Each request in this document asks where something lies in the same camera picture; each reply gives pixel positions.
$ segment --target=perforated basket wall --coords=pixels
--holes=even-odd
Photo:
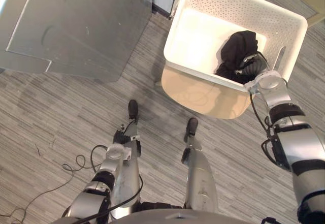
[[[266,36],[264,56],[272,68],[289,79],[307,30],[304,17],[265,0],[181,0],[177,12],[186,8]]]

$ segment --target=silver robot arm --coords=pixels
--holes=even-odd
[[[275,164],[292,172],[301,223],[325,220],[325,150],[301,108],[293,102],[286,82],[277,71],[266,71],[245,84],[266,103],[273,129],[269,135]]]

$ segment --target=white laundry basket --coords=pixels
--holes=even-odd
[[[240,91],[245,87],[213,73],[220,50],[237,31],[256,32],[258,51],[288,80],[303,42],[304,17],[265,0],[180,0],[164,48],[166,64]]]

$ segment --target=black wire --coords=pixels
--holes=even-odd
[[[103,217],[103,216],[105,216],[105,215],[108,215],[112,210],[115,210],[116,208],[118,208],[118,207],[120,207],[120,206],[122,206],[122,205],[125,205],[126,203],[130,202],[131,200],[133,200],[136,196],[138,196],[138,194],[141,192],[142,187],[143,187],[143,180],[142,180],[141,175],[139,175],[139,177],[140,177],[140,180],[141,180],[141,186],[140,186],[139,190],[136,192],[136,194],[133,195],[131,198],[129,198],[129,199],[127,199],[127,200],[125,200],[125,201],[123,201],[123,202],[117,204],[117,205],[114,205],[114,206],[111,207],[111,208],[108,208],[106,211],[103,211],[103,212],[101,212],[101,213],[98,213],[98,214],[91,215],[91,216],[89,216],[89,217],[86,217],[86,218],[80,219],[80,220],[78,220],[78,221],[75,221],[75,222],[72,223],[72,224],[82,224],[82,223],[85,223],[85,222],[90,221],[90,220],[92,220],[92,219]]]
[[[275,165],[279,166],[277,164],[277,162],[271,157],[269,151],[268,151],[268,143],[271,142],[271,139],[267,139],[265,140],[262,144],[261,144],[261,148],[262,151],[264,152],[264,154],[266,155],[266,157]]]
[[[90,164],[91,164],[91,168],[92,168],[92,170],[93,170],[93,172],[94,173],[96,173],[96,168],[95,167],[97,167],[97,166],[99,166],[99,165],[94,165],[93,164],[93,161],[92,161],[92,154],[93,154],[93,151],[95,150],[95,149],[97,149],[97,148],[103,148],[103,149],[105,149],[105,150],[107,150],[107,147],[105,146],[105,145],[101,145],[101,144],[99,144],[99,145],[96,145],[92,150],[91,150],[91,153],[90,153]]]
[[[98,165],[94,166],[94,165],[93,165],[93,162],[92,162],[92,154],[93,154],[93,151],[94,151],[94,149],[98,148],[99,146],[102,147],[102,146],[104,146],[104,145],[97,145],[97,146],[95,146],[95,147],[92,149],[92,151],[91,151],[91,154],[90,154],[90,157],[91,157],[91,167],[86,167],[86,166],[85,166],[85,165],[86,165],[86,157],[85,157],[84,155],[82,155],[82,154],[77,155],[76,158],[75,158],[75,162],[76,162],[76,164],[79,166],[78,169],[73,169],[73,168],[72,168],[71,166],[69,166],[68,164],[62,164],[62,165],[61,165],[62,168],[63,168],[65,171],[69,171],[69,172],[71,172],[71,177],[70,177],[70,179],[69,179],[67,182],[65,182],[64,184],[62,184],[62,185],[60,185],[60,186],[58,186],[58,187],[56,187],[56,188],[54,188],[54,189],[51,189],[51,190],[45,191],[45,192],[43,192],[43,193],[37,195],[35,198],[33,198],[33,199],[32,199],[32,200],[27,204],[27,206],[26,206],[25,208],[16,208],[16,209],[14,209],[14,210],[9,214],[9,215],[3,215],[3,214],[0,214],[0,216],[11,218],[11,217],[13,217],[13,214],[14,214],[16,211],[22,210],[22,211],[23,211],[23,217],[22,217],[22,219],[19,220],[19,219],[15,218],[15,219],[11,222],[11,224],[23,224],[23,222],[24,222],[24,220],[25,220],[25,218],[26,218],[26,215],[27,215],[27,209],[29,208],[29,206],[30,206],[30,205],[31,205],[31,204],[32,204],[36,199],[38,199],[40,196],[42,196],[42,195],[44,195],[44,194],[50,193],[50,192],[52,192],[52,191],[58,190],[59,188],[61,188],[61,187],[63,187],[63,186],[66,186],[66,185],[67,185],[68,183],[70,183],[71,180],[73,179],[73,177],[74,177],[74,173],[75,173],[75,172],[78,172],[78,171],[80,171],[81,169],[93,169],[93,168],[95,168],[95,167],[97,167],[97,166],[100,165],[100,164],[98,164]]]
[[[265,125],[263,124],[261,118],[259,117],[259,115],[258,115],[258,113],[256,111],[255,104],[254,104],[254,101],[253,101],[253,98],[252,98],[252,94],[251,93],[249,94],[249,98],[250,98],[250,102],[252,104],[252,107],[253,107],[253,111],[254,111],[255,116],[257,117],[259,123],[262,125],[262,127],[263,127],[265,133],[267,134],[268,138],[270,138],[271,135],[269,134],[268,129],[265,127]]]
[[[136,120],[132,120],[132,121],[129,122],[129,124],[126,126],[126,128],[125,128],[125,130],[124,130],[123,135],[125,134],[125,132],[127,131],[128,127],[129,127],[133,122],[136,122]]]

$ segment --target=black rubber foot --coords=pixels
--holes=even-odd
[[[128,118],[138,120],[138,103],[136,100],[130,100],[128,103]]]
[[[194,136],[195,132],[197,131],[199,122],[195,117],[192,117],[188,120],[187,126],[186,126],[186,133],[184,136],[184,141],[187,143],[188,136]]]

